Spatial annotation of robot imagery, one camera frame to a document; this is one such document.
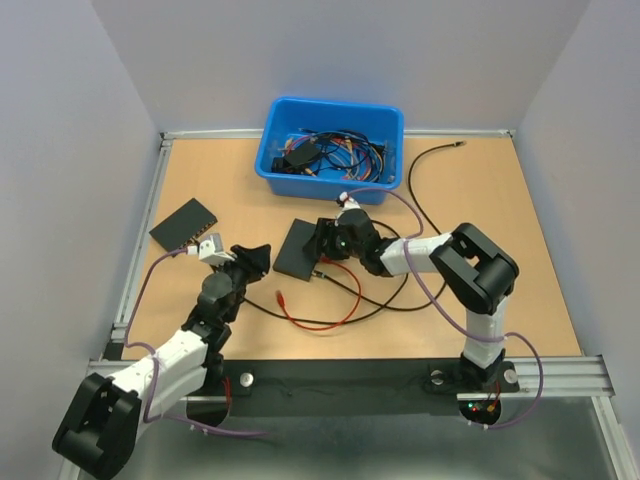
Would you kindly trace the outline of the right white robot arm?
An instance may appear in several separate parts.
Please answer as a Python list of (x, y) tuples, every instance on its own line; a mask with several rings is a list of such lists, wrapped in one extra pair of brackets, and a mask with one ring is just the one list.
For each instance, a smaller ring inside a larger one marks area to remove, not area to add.
[(472, 390), (482, 390), (498, 377), (505, 355), (506, 306), (519, 267), (476, 226), (463, 223), (430, 238), (383, 237), (369, 215), (352, 208), (337, 218), (321, 218), (303, 252), (318, 260), (356, 258), (374, 276), (438, 273), (466, 311), (460, 326), (441, 315), (465, 336), (456, 375)]

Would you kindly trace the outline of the black power adapter in bin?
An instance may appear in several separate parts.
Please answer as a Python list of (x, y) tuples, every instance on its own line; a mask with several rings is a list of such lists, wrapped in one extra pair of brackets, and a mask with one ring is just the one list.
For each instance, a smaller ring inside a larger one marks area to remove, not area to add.
[(299, 174), (310, 167), (321, 156), (321, 151), (311, 142), (300, 144), (281, 157), (273, 159), (271, 172), (281, 174)]

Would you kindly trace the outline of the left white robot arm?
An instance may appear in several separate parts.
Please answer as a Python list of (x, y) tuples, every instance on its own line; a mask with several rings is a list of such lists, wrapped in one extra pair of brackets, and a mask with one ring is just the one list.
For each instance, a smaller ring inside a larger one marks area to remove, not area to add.
[(112, 479), (130, 459), (142, 434), (155, 422), (171, 418), (186, 395), (215, 392), (222, 382), (221, 351), (231, 336), (250, 284), (271, 266), (271, 247), (234, 245), (229, 251), (214, 238), (171, 251), (195, 256), (212, 271), (203, 280), (186, 321), (161, 346), (124, 342), (145, 356), (103, 376), (80, 383), (52, 440), (54, 452), (96, 479)]

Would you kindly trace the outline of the front aluminium frame rail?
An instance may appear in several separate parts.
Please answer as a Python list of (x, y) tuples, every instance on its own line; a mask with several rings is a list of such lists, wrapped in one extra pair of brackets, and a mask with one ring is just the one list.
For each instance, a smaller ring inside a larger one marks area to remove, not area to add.
[[(512, 357), (513, 369), (517, 373), (519, 390), (509, 392), (501, 389), (505, 399), (534, 398), (539, 385), (539, 370), (531, 357)], [(544, 386), (542, 395), (546, 398), (612, 397), (615, 395), (604, 360), (599, 357), (544, 357), (542, 359)], [(350, 376), (360, 367), (371, 367), (382, 376), (388, 376), (393, 369), (415, 374), (427, 371), (424, 359), (381, 359), (381, 360), (227, 360), (225, 367), (232, 370), (251, 371), (254, 380), (274, 375), (277, 378), (308, 378), (324, 381), (339, 372)]]

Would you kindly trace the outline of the aluminium table edge rail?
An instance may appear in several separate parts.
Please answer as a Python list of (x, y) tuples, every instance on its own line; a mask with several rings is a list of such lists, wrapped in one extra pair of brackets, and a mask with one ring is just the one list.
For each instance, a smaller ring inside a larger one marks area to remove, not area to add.
[(151, 229), (157, 209), (157, 203), (173, 144), (173, 141), (167, 138), (166, 132), (161, 132), (159, 137), (159, 152), (150, 184), (149, 195), (143, 210), (143, 216), (138, 230), (131, 262), (129, 264), (127, 277), (103, 352), (114, 350), (116, 344), (123, 343), (124, 332), (129, 323), (130, 311), (135, 302), (139, 281), (143, 275), (144, 262), (150, 242), (148, 232)]

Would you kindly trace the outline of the blue plastic bin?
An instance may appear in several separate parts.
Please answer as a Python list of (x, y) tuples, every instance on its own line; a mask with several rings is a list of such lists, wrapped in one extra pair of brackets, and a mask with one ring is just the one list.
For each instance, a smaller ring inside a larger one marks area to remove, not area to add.
[[(379, 205), (403, 177), (404, 115), (387, 105), (280, 97), (268, 113), (254, 170), (280, 196), (333, 200), (364, 189)], [(320, 158), (299, 174), (272, 173), (273, 159), (311, 142)]]

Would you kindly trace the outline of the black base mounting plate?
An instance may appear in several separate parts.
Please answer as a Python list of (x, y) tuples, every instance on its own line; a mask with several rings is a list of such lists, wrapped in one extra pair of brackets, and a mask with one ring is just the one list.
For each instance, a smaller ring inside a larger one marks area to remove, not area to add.
[(480, 374), (460, 358), (225, 360), (186, 398), (192, 418), (455, 416), (462, 399), (517, 393), (515, 366)]

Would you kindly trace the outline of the black network switch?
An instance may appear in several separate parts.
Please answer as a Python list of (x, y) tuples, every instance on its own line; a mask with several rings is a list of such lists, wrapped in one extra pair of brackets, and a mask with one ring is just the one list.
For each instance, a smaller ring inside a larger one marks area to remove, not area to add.
[(217, 217), (199, 200), (191, 198), (149, 231), (165, 251), (184, 248), (217, 223)]
[(309, 281), (317, 261), (305, 252), (304, 247), (314, 231), (314, 224), (295, 219), (276, 256), (273, 270), (297, 280)]

